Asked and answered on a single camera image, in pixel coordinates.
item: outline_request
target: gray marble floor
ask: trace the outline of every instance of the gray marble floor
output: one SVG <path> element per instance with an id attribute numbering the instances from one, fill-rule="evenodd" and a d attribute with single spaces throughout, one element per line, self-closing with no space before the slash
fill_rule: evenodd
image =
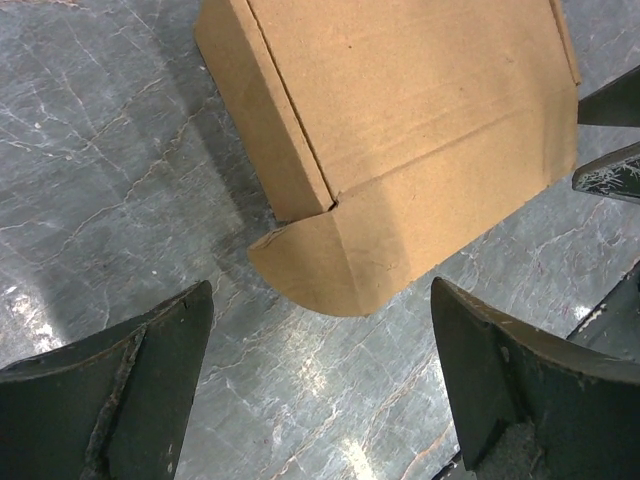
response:
<path id="1" fill-rule="evenodd" d="M 178 479 L 430 479 L 456 450 L 434 275 L 567 335 L 640 256 L 640 209 L 565 179 L 375 315 L 296 307 L 247 261 L 273 219 L 194 45 L 198 6 L 0 0 L 0 366 L 209 279 Z M 565 7 L 582 94 L 640 63 L 640 0 Z M 638 137 L 582 128 L 580 162 Z"/>

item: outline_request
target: box flap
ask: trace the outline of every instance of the box flap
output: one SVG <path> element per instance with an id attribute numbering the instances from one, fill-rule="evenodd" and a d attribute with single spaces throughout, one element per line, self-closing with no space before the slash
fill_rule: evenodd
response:
<path id="1" fill-rule="evenodd" d="M 300 305 L 331 315 L 374 312 L 393 294 L 569 173 L 575 161 L 575 72 L 570 68 L 567 39 L 563 42 L 549 2 L 390 3 L 401 5 L 402 14 L 409 5 L 417 8 L 419 4 L 422 15 L 413 11 L 406 19 L 422 22 L 422 29 L 443 35 L 429 36 L 428 42 L 420 34 L 414 36 L 417 48 L 429 52 L 424 59 L 428 69 L 413 68 L 414 58 L 400 62 L 394 54 L 400 57 L 402 50 L 385 47 L 381 52 L 389 68 L 405 72 L 405 80 L 394 79 L 382 92 L 401 98 L 394 106 L 397 115 L 390 110 L 377 121 L 371 118 L 372 126 L 366 129 L 344 110 L 342 116 L 332 116 L 324 108 L 317 115 L 300 108 L 301 117 L 309 123 L 310 138 L 323 144 L 317 150 L 333 145 L 326 148 L 335 149 L 338 156 L 334 158 L 342 162 L 335 170 L 341 169 L 338 177 L 355 177 L 359 170 L 367 171 L 367 176 L 341 184 L 345 191 L 337 189 L 338 204 L 330 212 L 272 232 L 249 250 L 257 270 L 276 289 Z M 447 28 L 433 24 L 430 15 L 434 11 L 440 12 L 438 21 Z M 330 22 L 319 23 L 333 28 Z M 378 35 L 393 43 L 396 28 L 397 22 L 392 21 Z M 443 32 L 463 35 L 464 45 L 459 36 Z M 310 48 L 310 54 L 316 55 L 317 48 Z M 381 85 L 368 81 L 371 72 L 366 64 L 360 68 L 365 78 L 361 88 Z M 441 81 L 433 81 L 434 71 L 439 70 Z M 288 83 L 296 75 L 284 73 Z M 420 83 L 427 85 L 427 94 L 420 96 L 424 101 L 412 104 L 402 92 L 410 84 L 409 92 L 415 93 L 414 86 Z M 335 91 L 340 85 L 336 81 L 325 90 Z M 294 99 L 307 95 L 302 85 L 291 91 Z M 369 91 L 371 98 L 378 93 Z M 342 93 L 339 98 L 347 101 Z M 407 123 L 406 109 L 414 110 L 413 123 Z M 344 139 L 325 138 L 328 132 L 335 133 L 326 126 L 327 115 L 341 128 L 345 128 L 345 119 L 351 122 L 353 128 Z M 314 130 L 317 123 L 321 125 Z M 393 168 L 389 165 L 394 162 L 382 167 L 372 164 L 370 158 L 380 158 L 376 156 L 379 146 L 394 141 L 400 147 L 386 149 L 386 154 L 402 157 L 405 147 L 413 145 L 411 158 L 402 157 L 401 164 Z M 360 156 L 354 154 L 356 149 Z M 342 155 L 344 150 L 354 155 L 352 165 L 352 158 Z"/>
<path id="2" fill-rule="evenodd" d="M 278 220 L 333 205 L 263 32 L 245 0 L 204 0 L 195 37 Z"/>
<path id="3" fill-rule="evenodd" d="M 566 74 L 547 64 L 573 58 L 556 0 L 246 1 L 334 199 L 483 125 L 505 82 L 546 86 Z"/>

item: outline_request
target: folded cardboard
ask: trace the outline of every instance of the folded cardboard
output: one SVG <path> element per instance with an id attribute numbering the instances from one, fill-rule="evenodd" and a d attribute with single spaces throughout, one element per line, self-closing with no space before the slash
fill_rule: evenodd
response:
<path id="1" fill-rule="evenodd" d="M 196 41 L 276 217 L 276 289 L 374 312 L 570 172 L 559 0 L 204 0 Z"/>

